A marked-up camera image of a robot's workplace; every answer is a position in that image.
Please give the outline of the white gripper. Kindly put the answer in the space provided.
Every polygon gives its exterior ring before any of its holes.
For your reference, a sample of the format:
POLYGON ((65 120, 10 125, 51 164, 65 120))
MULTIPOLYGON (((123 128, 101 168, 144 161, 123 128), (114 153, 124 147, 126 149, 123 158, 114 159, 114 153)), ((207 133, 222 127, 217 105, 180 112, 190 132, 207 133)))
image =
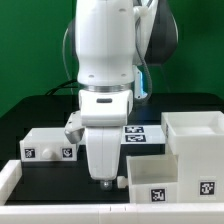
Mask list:
POLYGON ((92 179, 102 180, 102 190, 111 190, 117 176, 122 128, 87 127, 85 142, 88 169, 92 179))

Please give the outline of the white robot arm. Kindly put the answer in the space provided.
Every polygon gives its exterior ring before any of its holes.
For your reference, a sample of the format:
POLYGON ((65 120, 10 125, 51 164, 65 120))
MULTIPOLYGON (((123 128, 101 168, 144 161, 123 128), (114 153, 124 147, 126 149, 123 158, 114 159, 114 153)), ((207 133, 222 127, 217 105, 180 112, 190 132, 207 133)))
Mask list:
POLYGON ((85 142, 90 177, 103 189, 117 178, 123 129, 137 98, 138 68, 162 64, 178 42, 168 0, 77 0, 74 45, 79 109, 65 126, 85 142))

